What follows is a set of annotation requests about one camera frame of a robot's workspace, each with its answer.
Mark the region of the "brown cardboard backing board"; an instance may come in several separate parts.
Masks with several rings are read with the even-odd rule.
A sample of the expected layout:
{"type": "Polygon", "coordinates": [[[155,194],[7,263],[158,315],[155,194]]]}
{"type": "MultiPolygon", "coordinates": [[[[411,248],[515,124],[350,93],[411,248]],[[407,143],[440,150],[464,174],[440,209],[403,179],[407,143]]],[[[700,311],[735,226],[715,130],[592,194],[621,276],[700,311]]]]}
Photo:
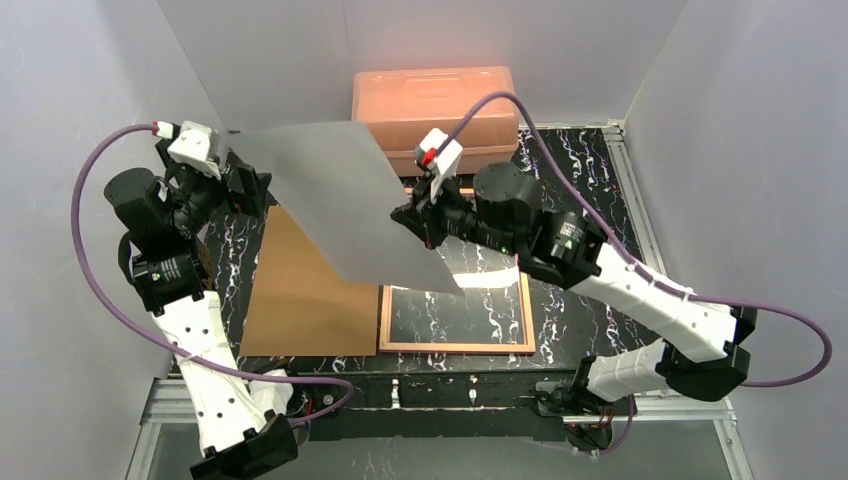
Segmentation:
{"type": "Polygon", "coordinates": [[[242,356],[373,356],[378,311],[378,285],[340,277],[283,207],[269,208],[242,356]]]}

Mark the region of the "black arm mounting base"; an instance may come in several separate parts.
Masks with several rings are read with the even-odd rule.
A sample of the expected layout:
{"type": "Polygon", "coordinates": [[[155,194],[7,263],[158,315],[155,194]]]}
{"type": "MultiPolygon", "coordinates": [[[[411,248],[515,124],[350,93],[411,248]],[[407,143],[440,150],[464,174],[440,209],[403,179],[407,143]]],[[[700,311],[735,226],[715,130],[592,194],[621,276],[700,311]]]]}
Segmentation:
{"type": "Polygon", "coordinates": [[[421,357],[240,357],[244,370],[347,380],[354,394],[338,412],[313,422],[313,441],[406,438],[530,437],[561,441],[561,416],[540,415],[536,385],[568,383],[575,361],[538,363],[520,357],[448,357],[447,367],[421,357]]]}

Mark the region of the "landscape photo print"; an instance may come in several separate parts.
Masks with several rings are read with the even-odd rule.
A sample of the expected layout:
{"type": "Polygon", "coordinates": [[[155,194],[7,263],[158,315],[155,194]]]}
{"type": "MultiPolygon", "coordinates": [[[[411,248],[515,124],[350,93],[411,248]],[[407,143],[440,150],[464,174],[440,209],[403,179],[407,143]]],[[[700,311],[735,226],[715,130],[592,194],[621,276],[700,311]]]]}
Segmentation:
{"type": "Polygon", "coordinates": [[[231,134],[245,163],[272,176],[269,191],[344,279],[462,294],[439,253],[391,212],[408,196],[368,131],[352,121],[231,134]]]}

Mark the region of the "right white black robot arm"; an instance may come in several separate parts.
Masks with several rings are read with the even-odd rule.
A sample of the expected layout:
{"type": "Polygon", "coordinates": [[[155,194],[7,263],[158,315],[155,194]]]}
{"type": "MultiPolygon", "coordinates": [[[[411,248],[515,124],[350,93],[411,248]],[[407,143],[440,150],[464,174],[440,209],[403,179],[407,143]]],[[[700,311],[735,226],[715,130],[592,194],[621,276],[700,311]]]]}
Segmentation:
{"type": "Polygon", "coordinates": [[[600,301],[656,334],[648,346],[584,358],[571,384],[540,394],[542,402],[599,408],[664,389],[713,402],[747,380],[751,357],[742,342],[755,329],[754,309],[663,291],[661,276],[641,275],[596,222],[545,208],[540,182],[513,164],[482,169],[468,196],[454,181],[427,173],[391,218],[429,249],[455,237],[511,256],[531,278],[600,301]]]}

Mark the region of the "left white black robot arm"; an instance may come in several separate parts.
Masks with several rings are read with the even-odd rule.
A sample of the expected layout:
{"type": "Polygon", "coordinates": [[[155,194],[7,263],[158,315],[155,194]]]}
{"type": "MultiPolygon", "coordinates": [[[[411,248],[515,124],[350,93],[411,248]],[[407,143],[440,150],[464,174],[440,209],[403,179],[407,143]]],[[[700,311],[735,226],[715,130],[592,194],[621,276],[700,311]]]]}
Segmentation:
{"type": "Polygon", "coordinates": [[[170,345],[194,409],[201,460],[195,479],[256,479],[298,456],[285,418],[286,384],[251,392],[242,379],[201,365],[236,366],[221,320],[213,265],[199,232],[219,210],[257,217],[266,206],[270,175],[242,162],[236,177],[210,177],[175,159],[175,143],[155,145],[163,176],[132,168],[107,183],[104,196],[127,231],[119,265],[170,345]]]}

